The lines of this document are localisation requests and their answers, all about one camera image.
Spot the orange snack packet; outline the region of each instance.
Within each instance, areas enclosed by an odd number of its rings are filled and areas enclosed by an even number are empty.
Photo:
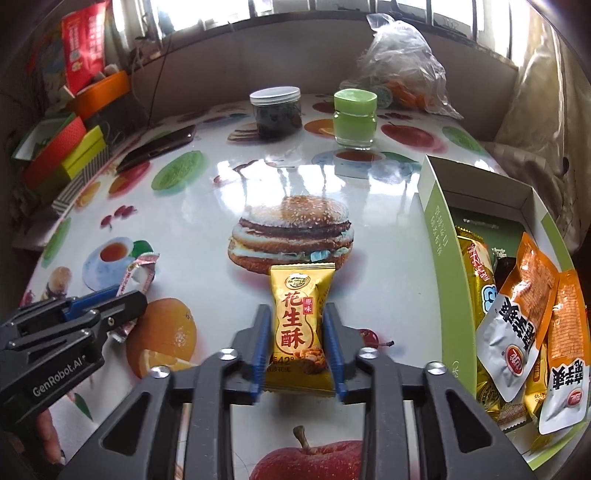
[[[507,402],[538,358],[558,289],[558,269],[524,233],[517,263],[476,330],[478,359]]]
[[[589,398],[591,340],[585,303],[575,270],[560,274],[548,331],[550,380],[540,413],[541,434],[582,421]]]

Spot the glass jar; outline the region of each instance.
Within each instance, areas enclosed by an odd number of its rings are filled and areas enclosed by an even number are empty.
[[[367,150],[374,143],[378,125],[375,110],[378,97],[367,90],[347,88],[335,93],[333,126],[339,145]]]
[[[273,87],[251,93],[258,135],[263,140],[286,137],[301,128],[300,89]]]

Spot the striped box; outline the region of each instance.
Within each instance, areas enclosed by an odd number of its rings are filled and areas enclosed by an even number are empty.
[[[51,208],[58,214],[63,215],[69,210],[70,205],[76,200],[77,195],[90,182],[92,177],[109,161],[109,146],[103,148],[95,157],[74,177],[74,179],[62,190],[58,197],[52,202]]]

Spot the gold snack packet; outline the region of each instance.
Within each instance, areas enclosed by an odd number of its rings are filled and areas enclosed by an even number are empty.
[[[334,263],[274,265],[273,351],[265,389],[333,394],[322,350],[322,309],[335,273]]]
[[[535,453],[541,449],[546,448],[550,442],[554,440],[554,433],[549,433],[548,435],[538,435],[534,443],[531,444],[530,452]]]
[[[501,394],[480,362],[476,366],[476,400],[493,420],[497,421],[499,419],[503,403]]]
[[[548,349],[545,343],[542,343],[540,355],[535,361],[534,369],[525,381],[525,408],[532,418],[537,418],[538,413],[548,390]]]
[[[468,277],[470,298],[474,310],[474,327],[478,328],[496,298],[492,262],[488,254],[488,247],[482,237],[458,226],[456,227],[456,235]]]
[[[478,328],[496,297],[495,279],[488,247],[482,237],[465,228],[456,227],[457,241],[462,250],[464,269],[468,277],[474,328]],[[476,399],[486,412],[497,420],[501,412],[501,395],[482,364],[476,366]]]

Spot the metal screw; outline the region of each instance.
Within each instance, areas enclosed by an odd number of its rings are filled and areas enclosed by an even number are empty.
[[[164,365],[159,365],[150,370],[150,375],[154,378],[166,378],[170,375],[170,369]]]
[[[359,353],[357,354],[361,358],[366,358],[368,360],[372,358],[377,358],[379,355],[377,348],[371,348],[370,346],[364,346],[363,348],[359,349]]]
[[[425,368],[431,375],[443,375],[447,372],[447,367],[441,362],[429,362]]]
[[[218,353],[217,356],[221,360],[234,360],[238,358],[238,352],[233,348],[222,348]]]

